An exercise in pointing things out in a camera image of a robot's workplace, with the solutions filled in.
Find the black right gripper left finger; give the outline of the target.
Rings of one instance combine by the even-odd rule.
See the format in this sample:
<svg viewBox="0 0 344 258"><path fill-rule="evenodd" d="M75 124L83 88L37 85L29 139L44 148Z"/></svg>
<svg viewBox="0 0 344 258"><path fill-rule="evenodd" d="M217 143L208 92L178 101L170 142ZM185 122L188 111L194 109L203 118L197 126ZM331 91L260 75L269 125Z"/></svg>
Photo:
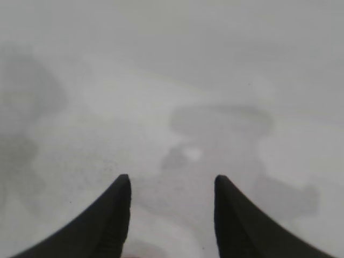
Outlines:
<svg viewBox="0 0 344 258"><path fill-rule="evenodd" d="M121 257L131 197L129 176L119 175L71 222L16 257Z"/></svg>

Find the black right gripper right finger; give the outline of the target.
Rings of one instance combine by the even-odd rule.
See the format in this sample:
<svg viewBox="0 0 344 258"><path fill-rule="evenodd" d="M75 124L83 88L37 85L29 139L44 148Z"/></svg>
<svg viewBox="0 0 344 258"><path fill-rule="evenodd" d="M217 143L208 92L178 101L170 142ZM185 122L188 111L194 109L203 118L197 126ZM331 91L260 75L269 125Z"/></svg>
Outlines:
<svg viewBox="0 0 344 258"><path fill-rule="evenodd" d="M271 219L225 175L214 181L214 231L220 257L329 257Z"/></svg>

